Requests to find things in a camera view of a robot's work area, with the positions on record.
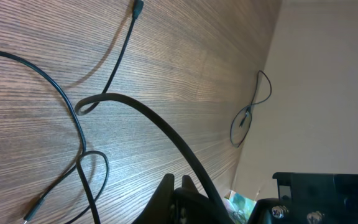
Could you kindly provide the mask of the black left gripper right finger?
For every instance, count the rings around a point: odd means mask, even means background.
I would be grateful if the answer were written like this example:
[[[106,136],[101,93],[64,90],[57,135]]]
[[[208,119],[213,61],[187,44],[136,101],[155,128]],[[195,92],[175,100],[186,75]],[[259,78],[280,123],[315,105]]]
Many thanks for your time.
[[[181,187],[174,190],[174,223],[227,224],[229,217],[198,192],[189,175],[184,175]]]

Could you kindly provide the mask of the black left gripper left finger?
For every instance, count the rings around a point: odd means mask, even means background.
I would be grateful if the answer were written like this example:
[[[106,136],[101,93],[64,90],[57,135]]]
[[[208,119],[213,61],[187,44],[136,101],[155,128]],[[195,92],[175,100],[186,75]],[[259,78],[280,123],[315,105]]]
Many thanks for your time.
[[[166,224],[170,221],[170,207],[174,191],[173,174],[165,174],[149,202],[133,224]]]

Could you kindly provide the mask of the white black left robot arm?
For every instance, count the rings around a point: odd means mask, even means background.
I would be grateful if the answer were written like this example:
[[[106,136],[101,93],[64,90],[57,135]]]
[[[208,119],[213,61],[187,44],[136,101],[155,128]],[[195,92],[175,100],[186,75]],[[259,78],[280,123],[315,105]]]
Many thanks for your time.
[[[256,202],[248,223],[358,223],[358,175],[276,172],[278,197]],[[163,177],[135,223],[233,223],[184,175]]]

